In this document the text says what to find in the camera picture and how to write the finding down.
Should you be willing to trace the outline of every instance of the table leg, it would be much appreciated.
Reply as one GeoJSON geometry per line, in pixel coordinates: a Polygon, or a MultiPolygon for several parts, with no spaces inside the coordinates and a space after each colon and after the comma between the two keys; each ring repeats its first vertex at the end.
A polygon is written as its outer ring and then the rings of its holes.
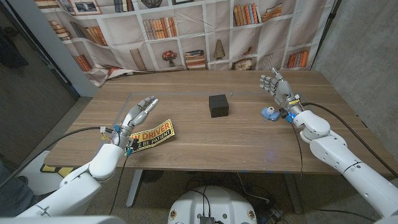
{"type": "Polygon", "coordinates": [[[127,202],[126,202],[127,207],[132,207],[134,205],[134,202],[136,201],[136,196],[139,190],[139,184],[141,182],[142,171],[143,170],[136,170],[134,172],[134,176],[132,177],[130,185],[129,195],[127,196],[127,202]]]}
{"type": "Polygon", "coordinates": [[[303,213],[303,207],[301,206],[299,192],[297,190],[293,174],[284,174],[284,179],[287,186],[287,190],[289,191],[294,212],[297,214],[303,213]]]}

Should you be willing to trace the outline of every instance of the gray wall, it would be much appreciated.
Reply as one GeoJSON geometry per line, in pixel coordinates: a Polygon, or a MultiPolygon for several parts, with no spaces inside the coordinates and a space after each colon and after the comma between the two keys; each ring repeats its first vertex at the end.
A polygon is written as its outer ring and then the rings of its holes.
{"type": "MultiPolygon", "coordinates": [[[[8,8],[5,0],[0,1],[8,8]]],[[[9,2],[65,76],[68,77],[80,96],[95,96],[99,88],[94,86],[80,70],[36,3],[33,0],[9,0],[9,2]]]]}
{"type": "Polygon", "coordinates": [[[343,0],[320,71],[398,161],[398,1],[343,0]]]}

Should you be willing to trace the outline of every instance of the vase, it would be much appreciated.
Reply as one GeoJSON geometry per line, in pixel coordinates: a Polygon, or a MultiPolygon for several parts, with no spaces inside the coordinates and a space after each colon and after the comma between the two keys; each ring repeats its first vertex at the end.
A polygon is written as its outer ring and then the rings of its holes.
{"type": "Polygon", "coordinates": [[[169,66],[170,67],[175,67],[173,60],[169,60],[169,66]]]}

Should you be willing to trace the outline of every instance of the screw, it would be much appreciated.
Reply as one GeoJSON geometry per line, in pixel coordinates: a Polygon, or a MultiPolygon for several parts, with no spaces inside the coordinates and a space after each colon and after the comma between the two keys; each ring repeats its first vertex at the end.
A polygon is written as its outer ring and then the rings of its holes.
{"type": "Polygon", "coordinates": [[[250,219],[253,219],[255,216],[256,216],[256,215],[254,214],[254,211],[252,211],[252,210],[249,210],[249,211],[248,211],[248,217],[249,217],[250,219]]]}
{"type": "Polygon", "coordinates": [[[172,210],[172,211],[170,212],[170,218],[171,218],[171,219],[174,219],[175,217],[177,217],[177,211],[176,211],[176,210],[172,210]]]}

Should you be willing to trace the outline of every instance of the wooden table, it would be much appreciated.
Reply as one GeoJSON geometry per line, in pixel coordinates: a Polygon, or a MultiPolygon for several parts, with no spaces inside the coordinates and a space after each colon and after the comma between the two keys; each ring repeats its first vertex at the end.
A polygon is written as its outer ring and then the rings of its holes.
{"type": "MultiPolygon", "coordinates": [[[[126,167],[300,172],[300,151],[291,125],[281,118],[276,122],[265,121],[260,114],[266,106],[278,108],[273,97],[259,88],[262,74],[272,75],[263,71],[181,71],[108,81],[68,132],[89,126],[113,128],[119,112],[117,124],[132,106],[147,96],[155,95],[160,100],[159,104],[134,132],[154,128],[170,118],[175,137],[133,154],[128,158],[126,167]],[[227,117],[210,116],[208,97],[217,94],[227,97],[227,117]]],[[[282,75],[302,98],[326,106],[340,115],[386,163],[398,171],[398,163],[321,73],[282,72],[282,75]]],[[[349,149],[360,159],[379,173],[390,174],[340,121],[314,106],[311,109],[346,139],[349,149]]],[[[45,163],[50,166],[82,166],[92,160],[100,143],[101,135],[97,130],[74,134],[58,142],[45,158],[45,163]]],[[[301,139],[300,144],[305,173],[337,174],[313,156],[309,145],[301,139]]]]}

